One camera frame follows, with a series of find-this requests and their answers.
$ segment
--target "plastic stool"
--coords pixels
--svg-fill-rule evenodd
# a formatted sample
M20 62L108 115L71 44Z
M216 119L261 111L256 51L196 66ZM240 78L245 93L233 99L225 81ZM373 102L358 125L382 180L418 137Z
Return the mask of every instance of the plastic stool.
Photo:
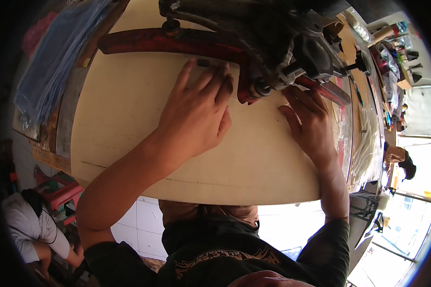
M60 207L70 200L74 201L75 209L77 209L78 200L84 189L73 177L63 172L59 172L53 177L48 177L36 164L34 168L34 179L37 182L40 195L51 205L53 210L59 210ZM64 220L64 225L74 220L75 215L66 218Z

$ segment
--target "cardboard tube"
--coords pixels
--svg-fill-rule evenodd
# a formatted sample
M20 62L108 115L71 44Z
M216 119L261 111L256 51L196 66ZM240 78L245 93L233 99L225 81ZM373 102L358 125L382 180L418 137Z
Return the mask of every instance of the cardboard tube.
M394 34L394 30L391 28L391 26L383 27L381 30L374 33L375 40L372 43L369 43L367 46L372 47L376 43L380 42L384 38L391 36Z

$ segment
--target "person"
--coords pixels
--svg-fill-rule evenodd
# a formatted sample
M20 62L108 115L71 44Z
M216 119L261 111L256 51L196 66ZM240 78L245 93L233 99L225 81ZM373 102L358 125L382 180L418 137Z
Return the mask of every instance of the person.
M207 68L187 87L194 66L192 58L182 68L158 128L98 175L80 198L79 235L100 285L344 286L349 268L349 196L331 122L316 91L303 92L293 86L283 90L290 107L279 110L293 139L316 167L326 215L324 226L296 261L258 237L257 208L252 206L160 200L165 227L162 242L169 256L158 273L146 267L128 244L115 242L110 227L138 196L188 159L217 146L231 126L227 103L233 77L228 64Z
M408 151L398 146L390 146L385 141L384 146L385 154L384 159L386 163L386 171L389 172L391 164L397 163L400 168L404 169L405 179L411 180L416 173L416 165L414 165L412 158L409 156Z
M41 272L50 278L51 250L74 267L84 259L80 244L72 250L67 238L48 213L43 199L33 189L14 193L3 200L2 207L16 247L25 263L40 261Z

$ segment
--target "brown jacket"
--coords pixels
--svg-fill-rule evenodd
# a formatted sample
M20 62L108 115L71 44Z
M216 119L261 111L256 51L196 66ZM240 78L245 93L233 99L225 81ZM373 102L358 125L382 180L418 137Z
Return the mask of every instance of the brown jacket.
M385 152L385 161L387 165L405 161L405 150L402 147L389 146Z

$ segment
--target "hair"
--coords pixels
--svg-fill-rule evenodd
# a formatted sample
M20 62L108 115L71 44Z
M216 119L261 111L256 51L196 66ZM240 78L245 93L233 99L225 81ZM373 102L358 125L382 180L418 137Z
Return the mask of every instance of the hair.
M398 163L400 168L404 169L405 179L411 180L415 176L416 165L414 165L412 158L408 155L408 151L405 151L405 160Z

